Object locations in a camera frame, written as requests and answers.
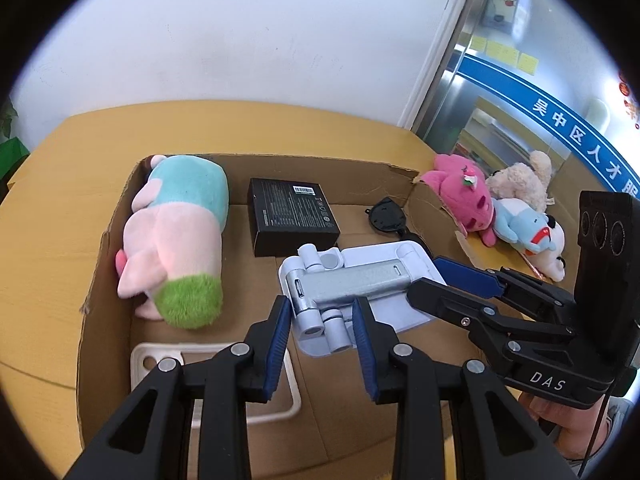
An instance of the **green fuzzy hair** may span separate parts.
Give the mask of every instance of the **green fuzzy hair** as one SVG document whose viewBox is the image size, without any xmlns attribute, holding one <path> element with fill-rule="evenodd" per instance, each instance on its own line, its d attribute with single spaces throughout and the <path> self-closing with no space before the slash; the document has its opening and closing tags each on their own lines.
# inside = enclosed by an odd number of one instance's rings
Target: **green fuzzy hair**
<svg viewBox="0 0 640 480">
<path fill-rule="evenodd" d="M 220 278 L 209 274 L 185 276 L 166 282 L 154 296 L 158 312 L 177 328 L 200 328 L 212 323 L 222 310 Z"/>
</svg>

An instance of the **plush toy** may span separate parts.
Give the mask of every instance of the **plush toy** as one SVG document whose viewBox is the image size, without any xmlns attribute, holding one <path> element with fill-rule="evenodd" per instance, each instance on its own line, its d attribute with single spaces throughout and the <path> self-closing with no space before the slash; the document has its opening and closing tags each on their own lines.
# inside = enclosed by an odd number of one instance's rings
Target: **plush toy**
<svg viewBox="0 0 640 480">
<path fill-rule="evenodd" d="M 199 328 L 213 322 L 222 307 L 225 172 L 192 155 L 156 155 L 151 168 L 133 199 L 123 248 L 116 254 L 118 295 L 144 292 L 148 298 L 137 316 Z"/>
<path fill-rule="evenodd" d="M 546 249 L 556 250 L 544 213 L 533 211 L 519 198 L 494 199 L 494 205 L 494 231 L 498 238 L 510 243 L 525 256 Z"/>
<path fill-rule="evenodd" d="M 459 155 L 436 155 L 433 167 L 420 179 L 444 202 L 465 237 L 467 232 L 477 231 L 485 245 L 495 245 L 491 229 L 494 205 L 482 171 Z"/>
<path fill-rule="evenodd" d="M 561 282 L 564 280 L 564 268 L 566 267 L 564 258 L 560 255 L 564 249 L 564 231 L 551 215 L 547 215 L 547 219 L 547 224 L 551 230 L 551 241 L 556 245 L 556 248 L 532 254 L 528 256 L 528 259 L 542 274 L 555 282 Z"/>
<path fill-rule="evenodd" d="M 546 196 L 551 182 L 551 159 L 546 153 L 533 151 L 529 156 L 531 169 L 522 162 L 497 171 L 486 180 L 486 185 L 495 198 L 519 198 L 539 213 L 554 200 Z"/>
</svg>

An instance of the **barcode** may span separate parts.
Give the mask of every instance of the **barcode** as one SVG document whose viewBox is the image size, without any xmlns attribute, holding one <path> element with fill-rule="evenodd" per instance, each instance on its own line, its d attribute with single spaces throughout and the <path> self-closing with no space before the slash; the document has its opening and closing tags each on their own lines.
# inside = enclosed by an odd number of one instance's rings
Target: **barcode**
<svg viewBox="0 0 640 480">
<path fill-rule="evenodd" d="M 312 187 L 302 187 L 302 186 L 294 186 L 293 187 L 293 191 L 295 191 L 296 193 L 302 193 L 305 195 L 315 195 L 316 192 L 314 191 L 314 189 Z"/>
</svg>

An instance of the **black cable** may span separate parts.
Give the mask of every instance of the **black cable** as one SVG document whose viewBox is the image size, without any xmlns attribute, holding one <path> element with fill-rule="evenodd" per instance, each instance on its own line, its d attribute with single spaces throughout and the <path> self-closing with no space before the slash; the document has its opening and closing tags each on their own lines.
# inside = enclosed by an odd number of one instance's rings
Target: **black cable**
<svg viewBox="0 0 640 480">
<path fill-rule="evenodd" d="M 593 433 L 591 433 L 591 439 L 589 441 L 589 445 L 587 446 L 587 451 L 584 454 L 584 458 L 582 459 L 582 464 L 580 464 L 580 471 L 578 471 L 578 478 L 582 478 L 582 473 L 584 473 L 584 468 L 587 467 L 587 462 L 591 456 L 591 451 L 593 450 L 593 445 L 596 442 L 596 437 L 598 436 L 598 431 L 600 430 L 600 425 L 602 423 L 602 418 L 604 417 L 605 412 L 607 411 L 607 406 L 609 405 L 609 398 L 611 397 L 611 391 L 613 389 L 615 383 L 613 383 L 607 393 L 604 395 L 604 399 L 602 401 L 602 405 L 600 407 L 600 411 L 598 412 L 598 418 L 596 419 L 596 425 L 593 427 Z"/>
</svg>

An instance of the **blue banner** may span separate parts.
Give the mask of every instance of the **blue banner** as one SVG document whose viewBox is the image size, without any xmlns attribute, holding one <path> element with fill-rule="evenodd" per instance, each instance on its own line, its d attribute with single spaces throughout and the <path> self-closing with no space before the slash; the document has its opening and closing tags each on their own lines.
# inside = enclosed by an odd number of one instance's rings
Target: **blue banner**
<svg viewBox="0 0 640 480">
<path fill-rule="evenodd" d="M 640 178 L 611 143 L 571 108 L 493 63 L 465 54 L 458 75 L 532 118 L 584 162 L 605 187 L 638 195 Z"/>
</svg>

